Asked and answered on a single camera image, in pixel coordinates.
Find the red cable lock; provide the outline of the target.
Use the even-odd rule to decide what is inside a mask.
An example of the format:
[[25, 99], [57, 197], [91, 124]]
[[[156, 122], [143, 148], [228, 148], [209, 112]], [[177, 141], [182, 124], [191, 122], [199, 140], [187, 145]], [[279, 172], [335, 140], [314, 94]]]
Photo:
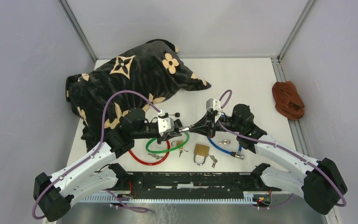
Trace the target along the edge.
[[[168, 153], [158, 154], [158, 155], [164, 156], [164, 158], [161, 160], [156, 160], [156, 159], [152, 158], [150, 155], [148, 155], [149, 152], [147, 152], [145, 149], [145, 145], [147, 142], [148, 141], [146, 141], [146, 140], [143, 140], [143, 141], [138, 140], [136, 142], [135, 148], [129, 151], [129, 155], [137, 163], [145, 165], [147, 167], [156, 167], [156, 166], [164, 163], [168, 159], [170, 153], [168, 152]], [[157, 151], [166, 150], [170, 147], [171, 147], [171, 145], [168, 141], [166, 143], [163, 143], [162, 145], [157, 145], [156, 143], [152, 143], [150, 145], [151, 150], [157, 150]]]

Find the small brass padlock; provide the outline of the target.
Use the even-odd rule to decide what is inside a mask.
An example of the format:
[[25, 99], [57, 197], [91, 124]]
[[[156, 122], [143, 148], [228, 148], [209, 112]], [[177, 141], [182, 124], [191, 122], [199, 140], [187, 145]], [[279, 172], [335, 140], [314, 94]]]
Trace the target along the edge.
[[183, 145], [183, 143], [184, 143], [184, 142], [181, 141], [181, 140], [173, 140], [173, 141], [171, 142], [171, 146], [181, 148], [182, 145]]

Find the black head padlock key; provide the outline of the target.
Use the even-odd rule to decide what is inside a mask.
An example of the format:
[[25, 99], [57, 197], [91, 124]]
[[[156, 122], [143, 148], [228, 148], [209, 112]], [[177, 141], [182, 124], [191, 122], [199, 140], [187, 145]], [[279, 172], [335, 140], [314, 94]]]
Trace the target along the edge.
[[173, 117], [176, 117], [176, 118], [179, 118], [180, 117], [180, 113], [179, 112], [176, 112], [176, 113], [172, 113], [172, 114], [169, 114], [170, 116], [173, 116]]

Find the green cable lock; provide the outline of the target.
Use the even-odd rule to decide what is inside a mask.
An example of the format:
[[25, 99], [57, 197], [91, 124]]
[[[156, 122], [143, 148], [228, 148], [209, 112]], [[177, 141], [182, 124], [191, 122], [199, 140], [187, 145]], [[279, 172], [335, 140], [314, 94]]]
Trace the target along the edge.
[[190, 140], [190, 135], [189, 135], [189, 132], [190, 132], [190, 127], [187, 126], [187, 127], [182, 127], [179, 129], [179, 132], [180, 133], [184, 133], [185, 136], [186, 136], [186, 140], [184, 142], [182, 142], [181, 144], [177, 145], [177, 146], [174, 146], [173, 148], [168, 148], [166, 150], [160, 150], [160, 151], [157, 151], [157, 150], [151, 150], [149, 149], [149, 146], [152, 144], [152, 142], [156, 141], [157, 138], [152, 138], [151, 140], [149, 140], [146, 145], [145, 145], [145, 149], [147, 152], [149, 153], [152, 153], [152, 154], [162, 154], [162, 153], [168, 153], [168, 152], [171, 152], [171, 151], [174, 151], [174, 150], [177, 150], [177, 149], [180, 149], [182, 148], [185, 144], [187, 144]]

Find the blue lock keys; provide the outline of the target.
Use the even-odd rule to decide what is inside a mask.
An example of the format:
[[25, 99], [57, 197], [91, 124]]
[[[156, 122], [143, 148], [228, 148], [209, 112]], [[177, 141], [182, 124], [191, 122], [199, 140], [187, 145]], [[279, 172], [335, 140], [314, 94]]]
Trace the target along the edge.
[[231, 144], [231, 140], [222, 140], [218, 142], [219, 144], [223, 144], [223, 145], [229, 145]]

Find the large brass padlock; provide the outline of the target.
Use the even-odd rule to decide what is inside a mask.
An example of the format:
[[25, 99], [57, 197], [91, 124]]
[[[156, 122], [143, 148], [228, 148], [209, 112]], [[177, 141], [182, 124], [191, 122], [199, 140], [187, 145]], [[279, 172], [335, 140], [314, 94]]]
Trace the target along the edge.
[[[210, 147], [202, 144], [195, 144], [193, 162], [197, 166], [205, 164], [207, 157], [209, 156]], [[198, 157], [202, 157], [203, 161], [198, 161]]]

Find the red lock keys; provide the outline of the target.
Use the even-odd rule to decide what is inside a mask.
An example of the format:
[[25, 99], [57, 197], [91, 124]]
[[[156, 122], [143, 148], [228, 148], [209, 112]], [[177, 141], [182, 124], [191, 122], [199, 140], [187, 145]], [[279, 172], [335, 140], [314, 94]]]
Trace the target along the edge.
[[150, 155], [152, 158], [156, 159], [156, 160], [161, 160], [164, 158], [164, 156], [158, 155], [158, 154], [152, 154], [152, 153], [148, 153], [148, 155]]

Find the large padlock keys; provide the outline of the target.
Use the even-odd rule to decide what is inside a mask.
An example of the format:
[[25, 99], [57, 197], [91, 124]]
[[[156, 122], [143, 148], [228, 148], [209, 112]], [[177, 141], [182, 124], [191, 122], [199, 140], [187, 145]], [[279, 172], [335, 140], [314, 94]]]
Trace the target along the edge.
[[218, 162], [218, 160], [216, 159], [216, 157], [214, 155], [209, 155], [209, 157], [212, 160], [212, 168], [215, 168], [215, 165]]

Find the blue cable lock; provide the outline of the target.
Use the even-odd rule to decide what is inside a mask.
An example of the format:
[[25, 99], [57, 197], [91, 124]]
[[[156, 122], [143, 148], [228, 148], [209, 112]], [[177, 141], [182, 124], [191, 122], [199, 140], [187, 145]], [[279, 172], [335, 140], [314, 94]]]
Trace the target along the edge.
[[234, 157], [234, 158], [244, 160], [245, 156], [241, 153], [241, 151], [242, 151], [242, 146], [241, 146], [241, 145], [239, 145], [237, 152], [235, 152], [235, 151], [228, 151], [228, 150], [225, 150], [225, 149], [221, 148], [221, 147], [218, 146], [216, 143], [214, 143], [209, 136], [207, 136], [207, 140], [209, 141], [209, 143], [210, 143], [214, 148], [216, 148], [216, 149], [219, 150], [220, 152], [225, 153], [225, 154], [228, 154], [228, 155], [230, 155], [230, 156], [232, 156], [232, 157]]

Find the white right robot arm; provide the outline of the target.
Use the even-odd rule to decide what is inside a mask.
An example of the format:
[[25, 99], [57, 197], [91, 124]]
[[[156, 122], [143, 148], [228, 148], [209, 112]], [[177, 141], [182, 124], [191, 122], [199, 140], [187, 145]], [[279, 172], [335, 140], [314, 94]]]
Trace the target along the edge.
[[254, 170], [250, 183], [255, 190], [267, 186], [297, 195], [316, 212], [327, 215], [335, 206], [345, 207], [344, 195], [348, 188], [334, 161], [318, 160], [294, 151], [279, 143], [254, 123], [250, 107], [237, 104], [231, 116], [219, 106], [208, 106], [202, 119], [190, 126], [190, 132], [214, 137], [216, 132], [236, 136], [240, 146], [250, 152], [270, 159], [284, 171], [269, 164]]

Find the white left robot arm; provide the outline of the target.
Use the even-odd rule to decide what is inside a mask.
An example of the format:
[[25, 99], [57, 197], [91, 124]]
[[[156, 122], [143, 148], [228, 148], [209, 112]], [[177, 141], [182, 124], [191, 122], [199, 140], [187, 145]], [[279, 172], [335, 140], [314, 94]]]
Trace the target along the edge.
[[39, 219], [35, 212], [36, 208], [40, 208], [43, 213], [41, 218], [53, 222], [63, 217], [77, 202], [98, 191], [112, 187], [124, 189], [128, 177], [118, 172], [117, 168], [98, 174], [95, 171], [132, 149], [136, 139], [169, 140], [189, 130], [188, 126], [182, 126], [179, 119], [173, 120], [167, 113], [158, 116], [156, 122], [147, 122], [142, 109], [129, 110], [120, 119], [119, 125], [86, 155], [51, 175], [42, 172], [35, 178], [33, 218]]

